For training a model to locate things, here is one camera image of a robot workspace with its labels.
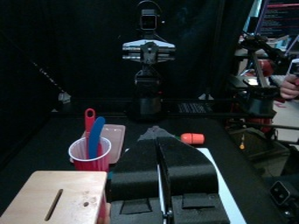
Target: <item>person's hand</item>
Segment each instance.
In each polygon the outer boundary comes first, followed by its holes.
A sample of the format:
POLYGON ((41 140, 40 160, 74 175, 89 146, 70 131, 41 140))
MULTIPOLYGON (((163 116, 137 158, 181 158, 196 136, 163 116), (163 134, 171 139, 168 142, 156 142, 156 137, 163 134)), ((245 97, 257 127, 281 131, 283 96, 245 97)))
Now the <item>person's hand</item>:
POLYGON ((284 99, 293 99, 299 95, 299 86, 295 85, 295 81, 299 78, 295 75, 287 75, 284 77, 283 84, 280 86, 280 95, 284 99))

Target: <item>wooden block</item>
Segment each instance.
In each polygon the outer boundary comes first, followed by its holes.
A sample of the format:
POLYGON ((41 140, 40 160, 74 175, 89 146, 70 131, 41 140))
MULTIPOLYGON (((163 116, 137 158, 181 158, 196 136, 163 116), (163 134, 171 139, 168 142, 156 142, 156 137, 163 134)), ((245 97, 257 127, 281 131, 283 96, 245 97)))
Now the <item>wooden block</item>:
POLYGON ((105 181, 101 171, 36 171, 0 223, 97 223, 105 181))

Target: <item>black clamp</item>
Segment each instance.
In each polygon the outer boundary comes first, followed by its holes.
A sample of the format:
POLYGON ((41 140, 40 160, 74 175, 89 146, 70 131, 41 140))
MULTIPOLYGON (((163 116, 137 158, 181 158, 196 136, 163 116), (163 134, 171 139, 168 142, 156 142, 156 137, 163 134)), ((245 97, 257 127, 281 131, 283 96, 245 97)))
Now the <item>black clamp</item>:
POLYGON ((229 223, 211 161, 161 129, 149 132, 113 170, 110 224, 229 223))

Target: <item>red utensil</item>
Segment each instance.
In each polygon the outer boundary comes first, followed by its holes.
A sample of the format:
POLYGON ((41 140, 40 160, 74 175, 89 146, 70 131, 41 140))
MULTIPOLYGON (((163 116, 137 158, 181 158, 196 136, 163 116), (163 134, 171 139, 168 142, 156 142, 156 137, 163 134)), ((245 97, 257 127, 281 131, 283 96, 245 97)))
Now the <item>red utensil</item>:
POLYGON ((86 151, 89 151, 89 132, 96 120, 96 111, 93 108, 85 110, 85 138, 86 138, 86 151))

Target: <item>blue utensil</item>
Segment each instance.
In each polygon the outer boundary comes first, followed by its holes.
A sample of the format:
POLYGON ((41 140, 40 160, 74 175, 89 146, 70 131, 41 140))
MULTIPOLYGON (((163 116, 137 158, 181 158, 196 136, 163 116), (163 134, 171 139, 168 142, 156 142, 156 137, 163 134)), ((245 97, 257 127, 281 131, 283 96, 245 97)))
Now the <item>blue utensil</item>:
POLYGON ((88 135, 88 159, 96 158, 98 154, 98 137, 105 124, 105 118, 98 117, 92 125, 88 135))

